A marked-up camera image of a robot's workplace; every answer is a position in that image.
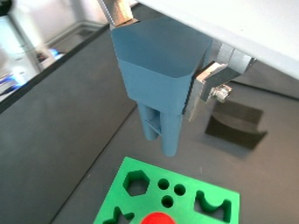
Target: green shape sorter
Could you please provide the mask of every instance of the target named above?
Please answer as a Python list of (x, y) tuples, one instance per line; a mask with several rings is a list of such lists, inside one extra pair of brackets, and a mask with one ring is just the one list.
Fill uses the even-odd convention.
[(154, 212), (177, 224), (237, 224), (238, 193), (125, 157), (93, 224), (114, 224), (118, 215), (140, 224)]

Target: white panel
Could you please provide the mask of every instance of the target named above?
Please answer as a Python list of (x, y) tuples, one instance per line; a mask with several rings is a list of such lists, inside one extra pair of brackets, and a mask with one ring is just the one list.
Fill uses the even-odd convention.
[(69, 0), (18, 0), (14, 8), (34, 22), (33, 26), (41, 34), (42, 42), (75, 23)]
[(137, 0), (299, 79), (297, 0)]

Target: dark gray tabletop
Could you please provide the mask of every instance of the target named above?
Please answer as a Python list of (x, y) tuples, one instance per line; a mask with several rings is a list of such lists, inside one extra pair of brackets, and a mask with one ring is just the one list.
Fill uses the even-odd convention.
[(54, 219), (54, 224), (91, 223), (123, 157), (178, 172), (240, 193), (240, 222), (293, 224), (299, 220), (299, 101), (233, 84), (229, 98), (261, 109), (266, 136), (253, 150), (204, 134), (212, 104), (194, 122), (182, 122), (178, 153), (165, 157), (160, 139), (142, 136), (134, 110), (101, 152)]

